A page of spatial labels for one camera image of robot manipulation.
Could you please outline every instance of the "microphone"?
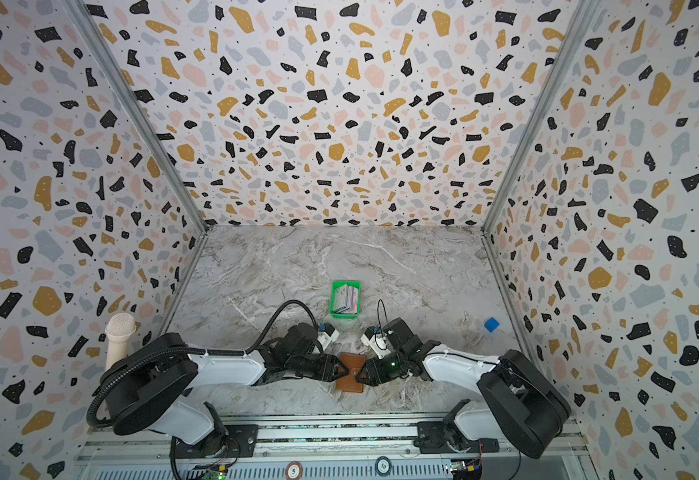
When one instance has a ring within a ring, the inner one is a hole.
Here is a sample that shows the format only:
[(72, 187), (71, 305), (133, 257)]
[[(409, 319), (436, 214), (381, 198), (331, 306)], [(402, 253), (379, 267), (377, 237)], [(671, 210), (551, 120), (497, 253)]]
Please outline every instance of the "microphone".
[(130, 313), (116, 313), (106, 324), (106, 370), (127, 357), (128, 339), (136, 331), (136, 321)]

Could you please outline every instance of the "blue cube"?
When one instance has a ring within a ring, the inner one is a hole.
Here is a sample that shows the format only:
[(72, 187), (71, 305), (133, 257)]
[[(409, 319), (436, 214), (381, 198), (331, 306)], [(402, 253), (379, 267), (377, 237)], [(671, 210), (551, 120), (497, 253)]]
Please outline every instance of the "blue cube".
[(494, 317), (491, 317), (489, 321), (485, 322), (485, 328), (488, 329), (489, 332), (493, 332), (498, 328), (498, 322)]

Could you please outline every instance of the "gray marble surface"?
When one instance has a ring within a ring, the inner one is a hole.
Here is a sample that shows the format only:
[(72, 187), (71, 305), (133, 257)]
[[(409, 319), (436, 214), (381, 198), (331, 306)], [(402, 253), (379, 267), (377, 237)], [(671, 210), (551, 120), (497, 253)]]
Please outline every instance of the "gray marble surface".
[[(328, 314), (334, 280), (362, 283), (356, 319)], [(292, 298), (341, 332), (331, 353), (373, 355), (359, 338), (376, 324), (379, 299), (389, 320), (402, 317), (422, 341), (482, 355), (519, 349), (480, 232), (458, 227), (214, 227), (168, 331), (200, 346), (246, 348)], [(493, 332), (483, 326), (491, 317), (500, 323)], [(284, 335), (297, 322), (308, 317), (290, 306), (267, 338)], [(446, 412), (463, 398), (481, 399), (459, 386), (418, 378), (366, 386), (362, 394), (302, 379), (206, 386), (191, 395), (227, 415)]]

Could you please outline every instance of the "terrazzo wall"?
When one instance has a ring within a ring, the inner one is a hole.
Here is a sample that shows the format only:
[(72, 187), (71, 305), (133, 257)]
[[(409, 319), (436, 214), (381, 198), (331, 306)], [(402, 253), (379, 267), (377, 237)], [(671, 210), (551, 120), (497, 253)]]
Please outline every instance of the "terrazzo wall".
[(565, 0), (91, 0), (210, 224), (482, 225)]
[(148, 342), (199, 237), (59, 8), (0, 1), (0, 480), (69, 473), (106, 321)]
[(489, 232), (603, 478), (699, 479), (699, 0), (610, 2)]

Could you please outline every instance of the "green basket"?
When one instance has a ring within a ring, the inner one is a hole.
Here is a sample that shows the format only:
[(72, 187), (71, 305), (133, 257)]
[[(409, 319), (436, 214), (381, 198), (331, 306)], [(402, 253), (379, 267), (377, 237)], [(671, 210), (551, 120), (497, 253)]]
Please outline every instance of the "green basket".
[[(357, 304), (358, 304), (357, 313), (334, 313), (333, 312), (334, 292), (336, 291), (336, 289), (338, 289), (339, 287), (344, 286), (344, 285), (351, 285), (357, 289)], [(333, 286), (331, 287), (331, 306), (330, 306), (331, 310), (328, 311), (328, 313), (330, 313), (330, 315), (333, 318), (355, 318), (357, 315), (360, 314), (359, 306), (360, 306), (360, 282), (355, 282), (354, 280), (336, 280), (333, 282)]]

